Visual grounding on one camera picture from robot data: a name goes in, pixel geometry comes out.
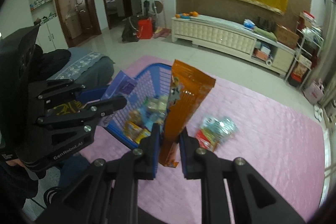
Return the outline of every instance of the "tiled floor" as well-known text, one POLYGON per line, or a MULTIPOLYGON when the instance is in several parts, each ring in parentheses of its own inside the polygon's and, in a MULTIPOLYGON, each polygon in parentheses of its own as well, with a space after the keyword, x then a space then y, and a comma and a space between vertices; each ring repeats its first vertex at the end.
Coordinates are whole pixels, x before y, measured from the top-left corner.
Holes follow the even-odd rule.
MULTIPOLYGON (((170 37, 122 43, 122 31, 122 25, 112 30, 106 29, 102 35, 90 39, 81 47, 109 56, 115 62, 115 73, 126 69, 143 55, 152 55, 171 61, 179 59, 204 72, 217 75, 292 107, 318 123, 314 117, 312 105, 302 93, 286 84, 279 75, 270 70, 221 52, 204 47, 193 47, 191 42, 181 39, 177 43, 172 43, 170 37)), ((327 167, 331 163, 329 135, 324 121, 321 126, 325 132, 325 164, 327 167)), ((327 190, 327 185, 329 182, 326 181, 325 190, 327 190)))

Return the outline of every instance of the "pink bag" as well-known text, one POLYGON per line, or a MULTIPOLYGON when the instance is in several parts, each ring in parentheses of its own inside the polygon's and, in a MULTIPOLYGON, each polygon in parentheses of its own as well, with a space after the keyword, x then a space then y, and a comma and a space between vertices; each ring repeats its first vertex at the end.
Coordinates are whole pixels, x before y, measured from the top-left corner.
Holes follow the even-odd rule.
POLYGON ((322 81, 319 79, 318 82, 311 83, 310 86, 304 90, 303 94, 312 105, 315 105, 322 99, 324 95, 323 90, 322 81))

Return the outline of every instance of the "gray bedspread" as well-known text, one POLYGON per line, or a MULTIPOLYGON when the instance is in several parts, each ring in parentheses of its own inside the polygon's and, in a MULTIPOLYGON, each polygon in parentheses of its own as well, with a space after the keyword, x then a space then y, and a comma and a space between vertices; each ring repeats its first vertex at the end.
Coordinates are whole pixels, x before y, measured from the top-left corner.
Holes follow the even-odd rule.
POLYGON ((74 79, 76 83, 84 84, 87 88, 95 88, 110 82, 114 62, 108 56, 80 47, 68 50, 71 52, 69 62, 48 80, 74 79))

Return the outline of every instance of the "purple package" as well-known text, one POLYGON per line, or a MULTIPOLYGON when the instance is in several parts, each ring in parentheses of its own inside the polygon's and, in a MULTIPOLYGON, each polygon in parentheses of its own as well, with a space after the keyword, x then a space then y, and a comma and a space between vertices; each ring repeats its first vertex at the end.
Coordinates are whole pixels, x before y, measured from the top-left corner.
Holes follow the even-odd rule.
POLYGON ((129 95, 137 84, 138 82, 136 80, 126 75, 123 71, 119 71, 105 91, 101 100, 110 99, 112 96, 118 94, 129 95))

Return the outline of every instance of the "white cupboard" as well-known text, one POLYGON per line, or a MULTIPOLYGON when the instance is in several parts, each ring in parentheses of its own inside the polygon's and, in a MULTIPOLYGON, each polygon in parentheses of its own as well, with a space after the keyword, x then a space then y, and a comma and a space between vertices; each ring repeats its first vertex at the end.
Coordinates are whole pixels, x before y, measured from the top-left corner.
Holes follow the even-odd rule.
POLYGON ((44 53, 68 48, 58 17, 41 25, 37 38, 44 53))

